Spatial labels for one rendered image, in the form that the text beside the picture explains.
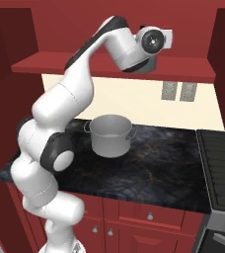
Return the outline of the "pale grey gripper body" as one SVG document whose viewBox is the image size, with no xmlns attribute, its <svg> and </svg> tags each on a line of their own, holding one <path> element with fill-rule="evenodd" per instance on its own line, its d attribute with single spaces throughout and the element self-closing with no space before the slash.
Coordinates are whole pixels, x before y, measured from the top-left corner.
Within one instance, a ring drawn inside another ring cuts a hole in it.
<svg viewBox="0 0 225 253">
<path fill-rule="evenodd" d="M 151 71 L 154 71 L 156 69 L 156 65 L 157 65 L 156 60 L 157 60 L 157 56 L 156 55 L 152 55 L 149 58 L 148 63 L 145 64 L 140 69 L 136 70 L 136 73 L 149 73 Z"/>
</svg>

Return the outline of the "red overhead cabinet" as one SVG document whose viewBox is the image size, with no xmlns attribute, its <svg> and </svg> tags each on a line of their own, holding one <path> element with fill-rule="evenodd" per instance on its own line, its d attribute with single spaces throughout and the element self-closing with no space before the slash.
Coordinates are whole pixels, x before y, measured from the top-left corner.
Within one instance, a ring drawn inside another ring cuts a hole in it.
<svg viewBox="0 0 225 253">
<path fill-rule="evenodd" d="M 173 46 L 154 71 L 120 72 L 102 47 L 91 57 L 96 77 L 211 83 L 225 57 L 225 0 L 0 0 L 11 68 L 61 74 L 69 57 L 112 15 L 133 33 L 143 25 L 173 31 Z"/>
</svg>

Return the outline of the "grey metal pot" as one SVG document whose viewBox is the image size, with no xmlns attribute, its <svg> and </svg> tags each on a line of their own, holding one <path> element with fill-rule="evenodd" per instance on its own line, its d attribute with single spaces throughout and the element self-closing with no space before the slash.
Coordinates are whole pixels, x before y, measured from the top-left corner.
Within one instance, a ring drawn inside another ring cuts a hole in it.
<svg viewBox="0 0 225 253">
<path fill-rule="evenodd" d="M 84 124 L 84 132 L 91 137 L 93 151 L 105 158 L 117 158 L 130 149 L 137 128 L 120 115 L 101 115 Z"/>
</svg>

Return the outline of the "black stove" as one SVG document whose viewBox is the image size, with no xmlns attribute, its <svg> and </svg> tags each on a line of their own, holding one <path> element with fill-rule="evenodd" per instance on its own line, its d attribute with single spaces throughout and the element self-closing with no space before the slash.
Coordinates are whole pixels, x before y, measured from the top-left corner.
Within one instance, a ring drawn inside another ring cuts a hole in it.
<svg viewBox="0 0 225 253">
<path fill-rule="evenodd" d="M 225 236 L 225 132 L 196 131 L 210 214 L 203 216 L 191 253 L 225 253 L 225 246 L 213 239 Z"/>
</svg>

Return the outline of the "red cabinet door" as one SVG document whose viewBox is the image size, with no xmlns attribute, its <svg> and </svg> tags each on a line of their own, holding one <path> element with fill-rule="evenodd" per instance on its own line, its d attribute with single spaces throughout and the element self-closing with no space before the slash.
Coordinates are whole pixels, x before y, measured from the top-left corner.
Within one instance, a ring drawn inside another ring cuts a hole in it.
<svg viewBox="0 0 225 253">
<path fill-rule="evenodd" d="M 92 231 L 95 225 L 98 233 Z M 86 248 L 86 253 L 105 253 L 104 222 L 101 218 L 84 217 L 73 226 L 73 231 Z"/>
<path fill-rule="evenodd" d="M 105 240 L 106 253 L 191 253 L 195 237 L 106 220 Z"/>
</svg>

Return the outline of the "wide red drawer front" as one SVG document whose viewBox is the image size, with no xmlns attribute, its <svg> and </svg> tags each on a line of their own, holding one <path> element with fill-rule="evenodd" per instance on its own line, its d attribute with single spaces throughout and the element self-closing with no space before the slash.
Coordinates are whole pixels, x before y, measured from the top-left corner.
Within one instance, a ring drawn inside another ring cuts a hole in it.
<svg viewBox="0 0 225 253">
<path fill-rule="evenodd" d="M 148 212 L 152 212 L 154 217 L 152 220 L 147 219 Z M 133 222 L 180 230 L 184 216 L 185 212 L 181 210 L 133 202 L 119 202 L 119 217 Z"/>
</svg>

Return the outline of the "narrow red drawer front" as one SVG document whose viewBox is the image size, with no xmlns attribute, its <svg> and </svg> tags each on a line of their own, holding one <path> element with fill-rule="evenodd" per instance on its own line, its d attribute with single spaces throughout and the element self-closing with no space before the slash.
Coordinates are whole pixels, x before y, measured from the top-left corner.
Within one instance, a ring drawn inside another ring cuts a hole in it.
<svg viewBox="0 0 225 253">
<path fill-rule="evenodd" d="M 103 216 L 103 202 L 101 197 L 81 195 L 80 199 L 85 203 L 85 215 L 97 218 Z"/>
</svg>

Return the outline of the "grey wall outlet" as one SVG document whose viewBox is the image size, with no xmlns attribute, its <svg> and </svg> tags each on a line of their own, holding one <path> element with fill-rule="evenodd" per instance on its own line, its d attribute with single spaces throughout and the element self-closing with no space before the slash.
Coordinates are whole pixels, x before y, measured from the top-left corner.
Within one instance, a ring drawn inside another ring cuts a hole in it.
<svg viewBox="0 0 225 253">
<path fill-rule="evenodd" d="M 178 83 L 174 81 L 164 81 L 162 88 L 162 99 L 175 101 L 177 95 Z"/>
<path fill-rule="evenodd" d="M 182 85 L 180 100 L 183 102 L 193 102 L 196 94 L 196 83 L 184 82 Z"/>
</svg>

